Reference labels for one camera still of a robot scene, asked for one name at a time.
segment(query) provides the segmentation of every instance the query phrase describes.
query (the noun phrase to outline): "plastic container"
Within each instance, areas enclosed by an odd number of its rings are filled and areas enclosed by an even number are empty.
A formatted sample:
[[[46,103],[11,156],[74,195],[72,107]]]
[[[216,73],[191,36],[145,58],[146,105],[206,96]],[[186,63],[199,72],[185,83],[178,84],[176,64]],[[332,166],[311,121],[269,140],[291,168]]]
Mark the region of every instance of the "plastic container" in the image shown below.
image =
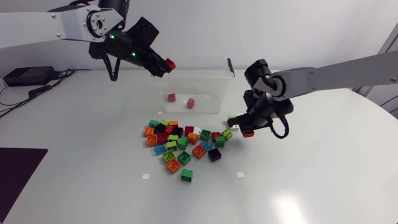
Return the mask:
[[[228,83],[235,77],[230,59],[219,55],[169,56],[177,68],[152,77],[169,113],[219,113]],[[168,95],[175,93],[175,101]],[[195,106],[188,109],[193,98]]]

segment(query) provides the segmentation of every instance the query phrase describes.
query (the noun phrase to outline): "white table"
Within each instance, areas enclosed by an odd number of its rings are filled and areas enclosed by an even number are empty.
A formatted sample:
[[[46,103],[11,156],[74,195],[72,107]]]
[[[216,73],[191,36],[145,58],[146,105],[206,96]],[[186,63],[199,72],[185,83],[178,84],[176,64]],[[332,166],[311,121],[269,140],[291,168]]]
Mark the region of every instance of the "white table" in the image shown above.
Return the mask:
[[[246,110],[249,85],[236,74],[220,114],[158,114],[164,106],[144,70],[122,71],[117,82],[80,72],[9,113],[0,147],[49,152],[5,224],[398,222],[398,121],[347,89],[292,99],[284,140],[269,129],[235,133],[221,160],[182,166],[194,171],[192,183],[172,175],[146,147],[144,127],[167,119],[224,130],[227,116]],[[23,100],[30,88],[0,100]]]

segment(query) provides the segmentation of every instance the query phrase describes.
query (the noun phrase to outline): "red block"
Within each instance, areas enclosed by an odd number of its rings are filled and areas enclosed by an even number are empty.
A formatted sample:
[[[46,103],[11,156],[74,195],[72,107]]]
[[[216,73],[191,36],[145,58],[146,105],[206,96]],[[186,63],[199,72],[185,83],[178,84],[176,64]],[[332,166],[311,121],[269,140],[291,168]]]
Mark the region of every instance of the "red block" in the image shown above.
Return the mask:
[[[187,137],[189,133],[192,133],[193,129],[194,129],[193,126],[186,126],[185,127],[185,137]]]
[[[169,100],[169,102],[175,102],[175,93],[173,93],[173,94],[169,94],[168,96],[167,96],[167,99]]]
[[[157,142],[160,144],[166,144],[167,143],[167,136],[166,133],[158,134],[157,135]]]
[[[248,137],[253,137],[254,136],[254,131],[247,131],[245,133],[242,133],[243,137],[248,138]]]
[[[212,142],[216,142],[216,137],[221,137],[221,133],[211,133]]]

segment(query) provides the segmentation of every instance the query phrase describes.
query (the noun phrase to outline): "lego brick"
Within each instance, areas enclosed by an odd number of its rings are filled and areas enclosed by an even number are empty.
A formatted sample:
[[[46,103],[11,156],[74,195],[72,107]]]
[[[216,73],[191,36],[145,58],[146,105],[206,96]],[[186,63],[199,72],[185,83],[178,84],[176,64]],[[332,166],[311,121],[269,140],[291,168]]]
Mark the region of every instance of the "lego brick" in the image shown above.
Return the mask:
[[[160,134],[160,133],[164,133],[164,131],[166,130],[166,126],[164,124],[159,124],[158,126],[156,126],[155,128],[155,134]]]
[[[230,139],[232,138],[232,135],[233,135],[233,134],[232,134],[232,132],[231,132],[230,130],[225,129],[225,130],[221,133],[221,135],[225,137],[225,140],[226,140],[226,141],[228,141],[228,140],[230,140]]]
[[[187,182],[192,182],[192,179],[193,179],[193,171],[192,170],[187,170],[187,169],[181,170],[181,180],[187,181]]]
[[[187,146],[188,146],[188,138],[182,137],[178,142],[178,148],[181,150],[186,150]]]
[[[213,144],[209,141],[203,141],[200,145],[206,149],[206,151],[210,151],[213,148]]]
[[[206,154],[206,149],[199,145],[192,150],[192,154],[195,155],[198,159],[200,159]]]
[[[176,141],[171,141],[166,143],[166,147],[168,151],[177,151],[177,142]]]
[[[216,132],[216,133],[211,133],[211,141],[216,142],[216,137],[221,137],[221,133]]]
[[[160,123],[163,124],[166,127],[169,125],[169,122],[164,120],[164,119],[162,121],[160,121]]]
[[[174,126],[175,128],[178,127],[178,121],[170,121],[169,126]]]
[[[185,151],[182,151],[177,156],[178,161],[181,162],[181,164],[183,164],[183,165],[187,165],[189,163],[189,161],[191,161],[191,158],[192,158],[192,156]]]
[[[144,131],[144,136],[149,137],[155,134],[155,128],[146,128]]]
[[[173,134],[173,129],[174,129],[174,126],[170,126],[170,125],[166,128],[164,133],[166,134],[167,137],[169,137],[171,134]]]
[[[174,155],[173,151],[167,151],[167,152],[163,153],[163,158],[164,158],[164,161],[168,162],[168,161],[172,160],[173,158],[175,158],[175,155]]]
[[[225,146],[225,137],[216,137],[216,147],[224,147]]]
[[[169,95],[167,96],[167,100],[168,100],[170,103],[175,102],[175,93],[169,94]]]
[[[148,136],[147,138],[147,143],[149,147],[154,147],[157,144],[157,138],[156,135],[154,136]]]
[[[164,147],[164,145],[155,146],[155,152],[157,155],[161,155],[166,152],[166,148]]]
[[[245,133],[242,133],[244,138],[248,137],[253,137],[254,136],[254,131],[246,131]]]
[[[156,136],[156,138],[157,138],[157,143],[159,143],[159,144],[166,144],[167,143],[167,137],[166,137],[165,133],[158,134]]]
[[[193,126],[185,127],[185,136],[188,136],[189,133],[192,133],[195,128]]]
[[[182,137],[182,134],[184,133],[183,128],[176,127],[173,129],[173,135],[178,136],[179,138]]]
[[[207,141],[207,140],[210,139],[210,137],[211,137],[211,132],[210,132],[210,131],[202,130],[202,131],[200,132],[200,137],[199,137],[200,140]]]
[[[174,174],[174,173],[176,173],[176,171],[178,171],[180,169],[181,163],[179,161],[177,161],[175,158],[173,158],[166,163],[166,166],[169,169],[169,171],[172,174]]]
[[[193,134],[193,133],[189,133],[188,134],[188,142],[191,144],[196,144],[198,142],[198,135],[197,134]]]
[[[198,128],[198,127],[194,127],[194,129],[192,131],[193,134],[197,134],[197,135],[200,135],[200,132],[201,132],[201,128]]]
[[[155,120],[150,120],[149,121],[149,127],[151,127],[151,128],[155,128],[158,125],[159,125],[158,121],[155,121]]]
[[[217,148],[210,150],[208,152],[208,155],[212,162],[221,159],[221,153],[219,152],[219,150]]]

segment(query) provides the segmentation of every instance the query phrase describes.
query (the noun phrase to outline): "green block held in gripper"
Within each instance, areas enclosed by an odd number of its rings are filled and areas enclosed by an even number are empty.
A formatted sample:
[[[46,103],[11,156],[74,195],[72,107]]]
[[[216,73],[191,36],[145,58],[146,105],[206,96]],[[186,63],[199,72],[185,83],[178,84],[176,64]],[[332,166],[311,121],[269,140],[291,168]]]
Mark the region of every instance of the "green block held in gripper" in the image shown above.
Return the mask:
[[[149,121],[149,127],[151,127],[151,128],[156,128],[156,126],[158,126],[158,125],[159,125],[158,121],[155,121],[155,120]]]
[[[175,155],[172,151],[167,151],[167,152],[163,153],[163,158],[164,158],[164,161],[168,162],[168,161],[172,160],[173,158],[175,158]]]
[[[181,154],[178,155],[177,160],[181,162],[181,164],[187,165],[189,161],[191,161],[191,158],[192,156],[189,153],[182,151]]]
[[[181,180],[187,181],[187,182],[192,182],[192,179],[193,179],[193,171],[187,170],[187,169],[182,169]]]

